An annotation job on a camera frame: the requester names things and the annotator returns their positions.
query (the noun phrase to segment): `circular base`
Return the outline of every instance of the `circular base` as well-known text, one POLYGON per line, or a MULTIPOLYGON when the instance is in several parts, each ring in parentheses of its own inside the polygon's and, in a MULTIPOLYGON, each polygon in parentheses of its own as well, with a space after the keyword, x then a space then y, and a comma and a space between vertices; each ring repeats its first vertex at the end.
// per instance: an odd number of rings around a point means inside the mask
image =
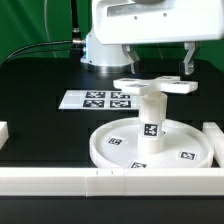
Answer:
POLYGON ((163 122, 164 148, 157 154, 138 150, 138 118, 116 120, 98 128, 90 138, 90 156, 101 168, 210 167, 214 149, 199 130, 172 120, 163 122))

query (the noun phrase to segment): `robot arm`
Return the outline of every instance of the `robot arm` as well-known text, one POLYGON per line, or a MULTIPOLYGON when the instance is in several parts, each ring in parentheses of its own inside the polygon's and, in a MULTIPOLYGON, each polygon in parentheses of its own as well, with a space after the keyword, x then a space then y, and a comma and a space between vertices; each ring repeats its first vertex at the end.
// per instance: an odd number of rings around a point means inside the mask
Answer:
POLYGON ((199 41, 224 38, 224 0, 92 0, 92 16, 82 62, 103 72, 134 73, 134 44, 185 42, 181 68, 191 74, 199 41))

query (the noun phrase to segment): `black table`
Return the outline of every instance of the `black table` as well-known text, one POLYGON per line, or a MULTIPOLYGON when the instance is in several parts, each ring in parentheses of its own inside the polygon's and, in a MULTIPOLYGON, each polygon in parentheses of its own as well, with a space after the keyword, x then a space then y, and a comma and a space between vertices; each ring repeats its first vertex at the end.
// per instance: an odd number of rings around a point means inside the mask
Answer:
MULTIPOLYGON (((178 60, 145 61, 141 74, 88 72, 77 59, 18 59, 0 69, 0 121, 9 140, 0 151, 5 167, 94 167, 91 133, 137 111, 61 111, 67 89, 114 90, 113 79, 179 75, 178 60)), ((206 61, 184 80, 199 89, 169 94, 167 118, 198 129, 204 121, 224 128, 224 74, 206 61)), ((221 223, 223 197, 0 197, 0 223, 221 223)))

